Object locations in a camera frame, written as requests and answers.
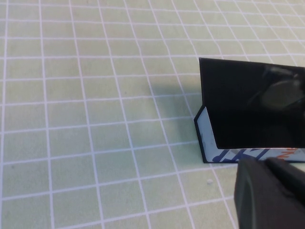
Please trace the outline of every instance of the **black object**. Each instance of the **black object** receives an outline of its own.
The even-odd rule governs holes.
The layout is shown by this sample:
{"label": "black object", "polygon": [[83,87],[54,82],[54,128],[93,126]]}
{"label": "black object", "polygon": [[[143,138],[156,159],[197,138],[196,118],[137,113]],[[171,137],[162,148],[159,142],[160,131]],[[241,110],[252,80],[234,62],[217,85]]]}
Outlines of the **black object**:
{"label": "black object", "polygon": [[305,228],[305,173],[283,160],[240,160],[234,200],[240,229]]}
{"label": "black object", "polygon": [[218,149],[305,148],[304,68],[206,58],[199,63],[203,105],[194,122],[204,162],[212,162],[197,122],[205,108]]}

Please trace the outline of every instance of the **grid square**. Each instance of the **grid square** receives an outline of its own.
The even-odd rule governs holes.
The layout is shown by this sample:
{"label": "grid square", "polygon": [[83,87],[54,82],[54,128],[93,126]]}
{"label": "grid square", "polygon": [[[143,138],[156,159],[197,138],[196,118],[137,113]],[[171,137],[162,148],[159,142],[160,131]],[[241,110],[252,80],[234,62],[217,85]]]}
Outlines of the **grid square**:
{"label": "grid square", "polygon": [[190,116],[185,98],[182,95],[156,98],[161,118]]}
{"label": "grid square", "polygon": [[134,38],[131,25],[128,24],[105,24],[108,38]]}
{"label": "grid square", "polygon": [[86,124],[83,102],[48,104],[48,116],[50,127]]}
{"label": "grid square", "polygon": [[224,16],[229,25],[248,25],[244,19],[244,15],[241,13],[224,13]]}
{"label": "grid square", "polygon": [[182,94],[176,76],[151,76],[149,81],[154,95]]}
{"label": "grid square", "polygon": [[276,34],[269,27],[252,27],[257,37],[261,40],[277,39]]}
{"label": "grid square", "polygon": [[274,7],[276,8],[276,10],[280,13],[280,14],[291,14],[291,15],[296,15],[296,13],[293,10],[294,6],[289,6],[289,5],[274,5]]}
{"label": "grid square", "polygon": [[41,56],[40,40],[8,39],[7,56]]}
{"label": "grid square", "polygon": [[113,56],[139,56],[137,42],[128,40],[108,41]]}
{"label": "grid square", "polygon": [[100,2],[100,6],[125,8],[124,0],[98,0],[98,1]]}
{"label": "grid square", "polygon": [[124,124],[91,127],[94,151],[129,148],[129,139]]}
{"label": "grid square", "polygon": [[305,53],[305,47],[300,42],[282,41],[290,53]]}
{"label": "grid square", "polygon": [[256,35],[250,27],[231,27],[238,40],[255,40]]}
{"label": "grid square", "polygon": [[259,14],[244,14],[244,17],[247,19],[250,25],[262,25],[267,26],[267,22],[264,19],[263,15]]}
{"label": "grid square", "polygon": [[98,154],[95,164],[100,183],[137,177],[131,151]]}
{"label": "grid square", "polygon": [[148,223],[145,216],[132,217],[105,223],[105,229],[148,229]]}
{"label": "grid square", "polygon": [[5,21],[0,21],[0,36],[4,37],[5,36]]}
{"label": "grid square", "polygon": [[8,21],[8,37],[40,38],[40,24],[39,22],[29,22],[29,21]]}
{"label": "grid square", "polygon": [[144,58],[144,65],[148,74],[174,74],[172,62],[170,58]]}
{"label": "grid square", "polygon": [[177,10],[197,10],[193,1],[172,0]]}
{"label": "grid square", "polygon": [[43,37],[50,38],[71,38],[73,36],[73,29],[71,22],[42,22]]}
{"label": "grid square", "polygon": [[76,56],[74,40],[44,40],[45,56]]}
{"label": "grid square", "polygon": [[4,197],[39,193],[48,190],[49,173],[46,161],[6,165],[3,167]]}
{"label": "grid square", "polygon": [[117,75],[144,75],[141,58],[115,58],[113,65]]}
{"label": "grid square", "polygon": [[189,40],[168,40],[167,47],[171,55],[194,55],[193,45]]}
{"label": "grid square", "polygon": [[270,26],[286,26],[285,21],[277,15],[265,15],[266,21]]}
{"label": "grid square", "polygon": [[179,76],[179,80],[185,93],[201,94],[201,82],[199,75],[181,75]]}
{"label": "grid square", "polygon": [[270,58],[275,64],[295,66],[295,62],[290,55],[271,56]]}
{"label": "grid square", "polygon": [[195,57],[173,57],[177,73],[199,73],[198,59]]}
{"label": "grid square", "polygon": [[168,147],[135,150],[140,176],[154,176],[175,172]]}
{"label": "grid square", "polygon": [[68,5],[69,0],[41,0],[42,4]]}
{"label": "grid square", "polygon": [[45,128],[44,105],[18,105],[5,108],[5,130]]}
{"label": "grid square", "polygon": [[138,41],[143,56],[168,55],[164,41]]}
{"label": "grid square", "polygon": [[231,54],[244,54],[244,51],[239,42],[235,41],[223,41],[217,42],[221,53],[224,55],[231,55]]}
{"label": "grid square", "polygon": [[151,95],[146,77],[122,77],[118,81],[122,97]]}
{"label": "grid square", "polygon": [[171,150],[179,171],[209,167],[202,163],[202,155],[197,143],[171,146]]}
{"label": "grid square", "polygon": [[76,21],[101,21],[98,8],[72,7],[72,14]]}
{"label": "grid square", "polygon": [[[233,229],[223,201],[190,207],[190,210],[196,228]],[[215,215],[222,220],[211,220]]]}
{"label": "grid square", "polygon": [[46,77],[75,77],[80,76],[76,58],[70,59],[45,59]]}
{"label": "grid square", "polygon": [[219,55],[219,48],[214,41],[192,41],[198,55]]}
{"label": "grid square", "polygon": [[297,40],[297,37],[291,32],[289,28],[273,28],[274,32],[280,39],[284,40]]}
{"label": "grid square", "polygon": [[246,54],[265,54],[266,50],[259,41],[240,41]]}
{"label": "grid square", "polygon": [[298,39],[305,40],[305,31],[303,28],[294,28],[294,33]]}
{"label": "grid square", "polygon": [[220,11],[222,11],[222,12],[226,12],[226,11],[238,12],[239,11],[235,2],[217,1],[216,4],[218,5],[218,7],[220,8]]}
{"label": "grid square", "polygon": [[134,147],[166,143],[160,121],[130,123],[128,127]]}
{"label": "grid square", "polygon": [[6,134],[4,161],[22,161],[47,157],[45,131]]}
{"label": "grid square", "polygon": [[256,3],[254,4],[251,2],[237,2],[236,4],[243,13],[259,13],[257,7],[255,6]]}
{"label": "grid square", "polygon": [[77,156],[51,161],[54,190],[93,185],[95,183],[92,156]]}
{"label": "grid square", "polygon": [[109,55],[106,41],[77,40],[79,55],[81,56],[107,56]]}
{"label": "grid square", "polygon": [[277,14],[276,9],[269,3],[256,3],[256,6],[262,14]]}
{"label": "grid square", "polygon": [[104,38],[102,23],[75,22],[75,34],[77,38]]}
{"label": "grid square", "polygon": [[184,204],[177,175],[145,179],[142,186],[149,211]]}
{"label": "grid square", "polygon": [[230,40],[234,39],[234,35],[229,27],[225,26],[209,26],[209,30],[214,39]]}
{"label": "grid square", "polygon": [[3,201],[3,228],[51,228],[49,195]]}
{"label": "grid square", "polygon": [[152,98],[124,99],[123,104],[127,121],[158,119]]}
{"label": "grid square", "polygon": [[14,59],[7,60],[7,79],[42,78],[41,59]]}
{"label": "grid square", "polygon": [[287,53],[287,49],[280,41],[263,41],[263,44],[269,54]]}
{"label": "grid square", "polygon": [[76,155],[90,152],[88,128],[50,130],[51,156]]}
{"label": "grid square", "polygon": [[206,24],[210,25],[226,25],[225,18],[222,13],[202,13]]}
{"label": "grid square", "polygon": [[172,0],[150,0],[153,9],[174,10]]}
{"label": "grid square", "polygon": [[46,94],[48,101],[81,100],[83,99],[81,80],[47,80]]}
{"label": "grid square", "polygon": [[134,25],[135,35],[140,39],[161,39],[157,25]]}
{"label": "grid square", "polygon": [[97,6],[96,0],[72,0],[71,1],[72,6]]}
{"label": "grid square", "polygon": [[119,97],[115,78],[84,79],[83,83],[87,99]]}
{"label": "grid square", "polygon": [[139,182],[125,182],[100,188],[105,219],[144,212]]}
{"label": "grid square", "polygon": [[127,8],[136,8],[136,9],[149,9],[150,5],[148,0],[125,0]]}
{"label": "grid square", "polygon": [[284,21],[291,27],[304,27],[304,22],[299,17],[295,16],[283,16]]}
{"label": "grid square", "polygon": [[187,38],[181,25],[160,25],[160,30],[165,39]]}
{"label": "grid square", "polygon": [[124,121],[122,108],[119,100],[88,101],[87,109],[90,124]]}
{"label": "grid square", "polygon": [[215,1],[194,0],[199,10],[201,11],[219,11]]}
{"label": "grid square", "polygon": [[53,207],[56,228],[101,220],[95,188],[53,194]]}
{"label": "grid square", "polygon": [[41,18],[43,20],[70,21],[69,6],[41,6]]}
{"label": "grid square", "polygon": [[[211,170],[182,173],[180,178],[188,203],[221,198],[219,187]],[[213,183],[208,184],[206,181],[209,179]]]}
{"label": "grid square", "polygon": [[127,10],[125,9],[101,9],[104,22],[129,22]]}
{"label": "grid square", "polygon": [[221,187],[223,188],[225,197],[232,196],[234,194],[236,172],[237,167],[219,168],[215,170]]}
{"label": "grid square", "polygon": [[83,76],[113,75],[110,58],[81,58],[80,62]]}
{"label": "grid square", "polygon": [[190,39],[211,39],[211,35],[206,26],[185,26],[185,30]]}
{"label": "grid square", "polygon": [[155,11],[158,23],[178,24],[181,23],[179,15],[175,11]]}
{"label": "grid square", "polygon": [[203,24],[200,13],[197,12],[179,12],[182,24]]}
{"label": "grid square", "polygon": [[7,103],[41,102],[43,101],[43,82],[41,80],[8,81],[5,100]]}
{"label": "grid square", "polygon": [[163,211],[149,215],[152,229],[183,228],[191,229],[191,221],[186,208]]}
{"label": "grid square", "polygon": [[9,5],[9,19],[39,20],[39,7],[30,5]]}
{"label": "grid square", "polygon": [[4,56],[4,39],[0,39],[0,56]]}
{"label": "grid square", "polygon": [[134,23],[156,23],[152,11],[147,10],[128,10],[129,16]]}
{"label": "grid square", "polygon": [[197,140],[197,134],[191,118],[164,120],[163,126],[170,144]]}

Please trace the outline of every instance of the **box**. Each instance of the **box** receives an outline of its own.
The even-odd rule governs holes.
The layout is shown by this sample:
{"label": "box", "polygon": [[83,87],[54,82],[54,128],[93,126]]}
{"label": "box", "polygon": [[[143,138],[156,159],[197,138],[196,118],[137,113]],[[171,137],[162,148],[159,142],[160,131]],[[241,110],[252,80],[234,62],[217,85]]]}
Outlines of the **box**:
{"label": "box", "polygon": [[277,157],[305,162],[302,67],[200,58],[194,122],[205,163]]}

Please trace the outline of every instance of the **white speck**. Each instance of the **white speck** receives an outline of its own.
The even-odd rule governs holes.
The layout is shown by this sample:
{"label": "white speck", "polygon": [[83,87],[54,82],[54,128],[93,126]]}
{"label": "white speck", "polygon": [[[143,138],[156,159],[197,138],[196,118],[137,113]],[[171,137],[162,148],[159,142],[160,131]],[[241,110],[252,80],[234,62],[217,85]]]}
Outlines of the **white speck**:
{"label": "white speck", "polygon": [[213,183],[213,180],[212,179],[208,179],[207,183],[208,183],[208,185],[211,185]]}

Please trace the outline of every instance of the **white grid line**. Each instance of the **white grid line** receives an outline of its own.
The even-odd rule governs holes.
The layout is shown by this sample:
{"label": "white grid line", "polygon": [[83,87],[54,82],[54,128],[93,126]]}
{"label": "white grid line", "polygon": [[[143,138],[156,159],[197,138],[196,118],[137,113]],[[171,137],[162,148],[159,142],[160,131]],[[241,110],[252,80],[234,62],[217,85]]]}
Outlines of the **white grid line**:
{"label": "white grid line", "polygon": [[[39,0],[39,17],[41,19],[41,0]],[[44,99],[44,112],[45,112],[45,124],[46,124],[46,138],[47,138],[47,155],[48,155],[48,172],[49,172],[49,197],[50,197],[50,213],[51,213],[51,229],[55,229],[54,223],[54,207],[53,207],[53,193],[52,193],[52,169],[51,169],[51,150],[50,150],[50,138],[49,138],[49,118],[48,118],[48,106],[47,106],[47,88],[46,88],[46,76],[45,76],[45,62],[44,62],[44,50],[43,50],[43,32],[42,22],[40,22],[40,42],[41,42],[41,62],[42,62],[42,79],[43,79],[43,99]]]}
{"label": "white grid line", "polygon": [[[104,20],[103,20],[103,17],[102,17],[101,8],[100,8],[100,15],[101,15],[102,23],[103,23],[103,29],[104,29],[105,37],[108,38],[106,28],[105,28],[105,25],[104,25]],[[127,16],[128,16],[128,19],[131,21],[131,18],[130,18],[130,15],[129,15],[128,11],[127,11]],[[116,70],[115,70],[114,63],[113,63],[113,58],[112,58],[112,51],[111,51],[108,39],[106,39],[106,42],[107,42],[108,49],[109,49],[109,55],[110,55],[110,59],[111,59],[112,70],[113,70],[114,75],[116,75]],[[135,170],[136,170],[136,174],[137,174],[137,178],[138,178],[138,184],[139,184],[141,197],[142,197],[142,201],[143,201],[144,212],[145,212],[148,228],[151,229],[152,226],[151,226],[150,218],[149,218],[149,215],[148,215],[147,204],[146,204],[146,200],[145,200],[145,194],[144,194],[144,190],[143,190],[142,183],[141,183],[141,180],[140,180],[139,168],[138,168],[137,160],[136,160],[135,153],[134,153],[132,139],[131,139],[131,135],[130,135],[130,132],[129,132],[129,127],[128,127],[128,124],[127,124],[126,113],[125,113],[125,109],[124,109],[124,105],[123,105],[123,101],[122,101],[120,85],[119,85],[119,81],[118,81],[117,77],[115,78],[115,83],[116,83],[116,87],[117,87],[117,90],[118,90],[118,93],[119,93],[120,104],[121,104],[122,113],[123,113],[123,117],[124,117],[124,121],[125,121],[125,127],[126,127],[126,131],[127,131],[127,135],[128,135],[128,141],[129,141],[129,145],[130,145],[131,152],[132,152],[132,159],[133,159],[133,162],[134,162],[134,166],[135,166]]]}
{"label": "white grid line", "polygon": [[[152,9],[153,7],[152,7],[151,1],[148,0],[148,2],[149,2],[150,8]],[[164,40],[164,36],[163,36],[162,31],[161,31],[161,29],[160,29],[160,25],[159,25],[159,23],[158,23],[157,17],[156,17],[156,15],[155,15],[155,13],[154,13],[153,10],[152,10],[152,14],[153,14],[153,16],[154,16],[154,18],[155,18],[155,20],[156,20],[156,22],[157,22],[157,27],[158,27],[159,33],[160,33],[160,35],[161,35],[161,38],[162,38],[163,41],[164,41],[165,47],[166,47],[166,49],[167,49],[167,52],[168,52],[168,54],[170,55],[170,49],[169,49],[169,47],[168,47],[166,41]],[[183,87],[182,87],[181,82],[180,82],[180,80],[179,80],[179,77],[178,77],[178,75],[177,75],[177,70],[176,70],[175,65],[174,65],[174,63],[173,63],[172,57],[170,57],[170,61],[171,61],[171,65],[172,65],[172,67],[173,67],[173,69],[174,69],[176,78],[177,78],[177,80],[178,80],[180,89],[181,89],[182,93],[184,94],[184,90],[183,90]],[[149,84],[150,84],[150,89],[151,89],[151,92],[152,92],[152,95],[153,95],[153,90],[152,90],[152,87],[151,87],[151,83],[150,83],[149,77],[147,77],[147,80],[148,80],[148,82],[149,82]],[[189,110],[189,112],[190,112],[190,115],[192,115],[192,111],[191,111],[191,109],[190,109],[189,104],[187,103],[187,100],[186,100],[185,95],[184,95],[184,99],[185,99],[185,101],[186,101],[187,108],[188,108],[188,110]],[[156,102],[155,99],[154,99],[154,104],[155,104],[155,107],[156,107],[156,109],[157,109],[157,114],[158,114],[158,116],[161,118],[160,111],[159,111],[159,108],[158,108],[158,105],[157,105],[157,102]],[[164,125],[163,125],[163,122],[161,122],[161,127],[162,127],[162,131],[163,131],[163,134],[164,134],[164,137],[165,137],[165,141],[166,141],[167,144],[169,144],[169,141],[168,141],[168,138],[167,138],[167,134],[166,134],[166,131],[165,131],[165,128],[164,128]],[[178,182],[179,182],[180,189],[181,189],[181,192],[182,192],[182,196],[183,196],[184,203],[185,203],[186,205],[188,205],[187,198],[186,198],[186,195],[185,195],[185,192],[184,192],[184,187],[183,187],[183,185],[182,185],[182,181],[181,181],[180,175],[178,174],[177,164],[176,164],[175,159],[174,159],[174,157],[173,157],[172,149],[171,149],[169,146],[168,146],[168,149],[169,149],[169,152],[170,152],[170,154],[171,154],[171,158],[172,158],[172,161],[173,161],[173,164],[174,164],[175,171],[177,172],[177,178],[178,178]],[[192,226],[193,229],[195,229],[195,223],[194,223],[193,216],[192,216],[192,214],[191,214],[190,208],[187,207],[186,210],[187,210],[188,216],[189,216],[189,218],[190,218],[191,226]]]}
{"label": "white grid line", "polygon": [[[9,0],[6,0],[6,19],[9,16]],[[5,22],[5,40],[4,40],[4,63],[3,63],[3,85],[2,85],[2,116],[1,116],[1,151],[0,151],[0,223],[2,225],[2,208],[3,208],[3,162],[4,162],[4,125],[5,125],[5,79],[6,79],[6,65],[7,65],[7,35],[8,35],[8,23]]]}
{"label": "white grid line", "polygon": [[91,157],[92,157],[92,164],[93,164],[93,171],[94,171],[95,190],[96,190],[96,195],[97,195],[96,197],[97,197],[97,200],[98,200],[100,220],[103,221],[101,194],[100,194],[100,188],[98,186],[99,181],[98,181],[98,175],[97,175],[97,169],[96,169],[96,161],[95,161],[95,154],[94,154],[94,148],[93,148],[93,141],[92,141],[92,136],[91,136],[91,128],[90,128],[91,126],[90,126],[88,108],[87,108],[87,103],[86,103],[86,93],[85,93],[83,77],[82,77],[81,61],[80,61],[80,57],[79,57],[79,49],[78,49],[78,44],[77,44],[77,40],[76,40],[76,32],[75,32],[75,26],[74,26],[74,21],[73,21],[71,0],[69,0],[69,5],[70,5],[70,14],[71,14],[71,19],[72,19],[72,30],[73,30],[73,36],[74,36],[74,44],[75,44],[75,48],[76,48],[76,54],[78,56],[77,57],[77,64],[78,64],[79,74],[80,74],[80,77],[81,77],[81,91],[82,91],[82,96],[84,98],[86,122],[87,122],[87,128],[88,128],[90,150],[91,150]]}
{"label": "white grid line", "polygon": [[[198,7],[198,5],[197,5],[197,3],[196,3],[196,0],[194,0],[193,2],[194,2],[194,4],[196,5],[196,8],[199,10],[199,7]],[[217,5],[217,2],[215,2],[215,4],[216,4],[217,8],[219,9],[219,11],[221,11],[220,8],[219,8],[219,6]],[[225,16],[224,16],[223,14],[222,14],[222,16],[224,17],[225,22],[226,22],[227,25],[229,26],[229,23],[228,23],[227,19],[225,18]],[[232,31],[231,28],[230,28],[230,31],[231,31],[231,33],[234,35],[234,38],[236,39],[236,36],[235,36],[235,34],[234,34],[234,32]],[[223,54],[222,54],[222,52],[221,52],[221,48],[219,47],[218,44],[217,44],[217,46],[218,46],[219,52],[220,52],[220,54],[222,55],[222,59],[223,59],[224,56],[223,56]],[[232,214],[231,214],[231,211],[230,211],[230,209],[229,209],[229,207],[228,207],[228,205],[227,205],[227,203],[226,203],[226,201],[225,201],[225,199],[224,199],[223,190],[222,190],[222,187],[221,187],[221,185],[220,185],[220,183],[219,183],[219,178],[218,178],[218,176],[216,175],[214,168],[213,168],[211,165],[210,165],[210,167],[212,168],[212,172],[213,172],[213,174],[214,174],[214,176],[215,176],[215,179],[216,179],[216,181],[217,181],[217,185],[218,185],[218,188],[219,188],[219,190],[220,190],[220,193],[222,193],[222,199],[223,199],[224,205],[225,205],[225,207],[226,207],[227,213],[228,213],[228,215],[229,215],[230,221],[231,221],[231,223],[232,223],[232,226],[234,227],[234,229],[236,229],[237,227],[236,227],[236,225],[235,225],[235,221],[234,221],[234,219],[233,219],[233,217],[232,217]]]}
{"label": "white grid line", "polygon": [[[221,13],[223,15],[223,17],[226,19],[224,13],[227,13],[227,12],[221,12],[219,11],[218,13]],[[272,16],[280,16],[279,14],[265,14],[264,15],[272,15]],[[100,21],[63,21],[63,20],[41,20],[43,23],[46,22],[46,23],[91,23],[91,24],[101,24]],[[8,22],[41,22],[40,20],[20,20],[20,19],[8,19]],[[104,24],[109,24],[109,25],[129,25],[130,23],[129,22],[123,22],[123,21],[118,21],[118,22],[115,22],[115,21],[109,21],[109,22],[104,22]],[[144,23],[144,22],[132,22],[133,25],[161,25],[161,26],[179,26],[181,24],[179,23]],[[194,27],[202,27],[202,26],[210,26],[210,27],[223,27],[227,24],[208,24],[206,23],[205,25],[202,25],[202,24],[187,24],[187,23],[184,23],[183,24],[184,26],[194,26]],[[230,25],[231,27],[248,27],[246,25]],[[267,25],[253,25],[254,27],[257,27],[257,28],[268,28],[269,26]],[[305,26],[284,26],[284,25],[274,25],[272,26],[274,28],[294,28],[294,29],[303,29],[305,28]]]}

